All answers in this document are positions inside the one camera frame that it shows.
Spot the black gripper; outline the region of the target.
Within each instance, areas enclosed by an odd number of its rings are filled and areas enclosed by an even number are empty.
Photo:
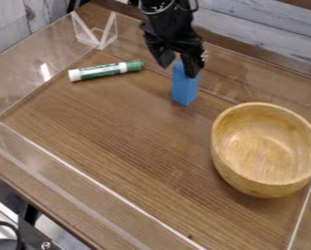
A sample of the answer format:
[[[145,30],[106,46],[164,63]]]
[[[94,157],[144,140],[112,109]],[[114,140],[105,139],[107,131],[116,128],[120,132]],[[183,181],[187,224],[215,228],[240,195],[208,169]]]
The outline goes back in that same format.
[[[148,20],[140,25],[150,54],[160,66],[168,68],[181,53],[185,76],[195,78],[205,65],[203,39],[192,27],[196,10],[144,9]]]

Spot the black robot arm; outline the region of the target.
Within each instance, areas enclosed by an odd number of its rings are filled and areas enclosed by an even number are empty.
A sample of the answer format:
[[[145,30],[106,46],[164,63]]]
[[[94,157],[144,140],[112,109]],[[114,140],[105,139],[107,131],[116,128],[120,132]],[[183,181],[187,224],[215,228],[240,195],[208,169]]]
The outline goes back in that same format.
[[[149,52],[156,62],[168,68],[181,55],[185,76],[195,78],[205,66],[204,40],[192,27],[199,1],[141,0],[141,11],[148,17],[140,23]]]

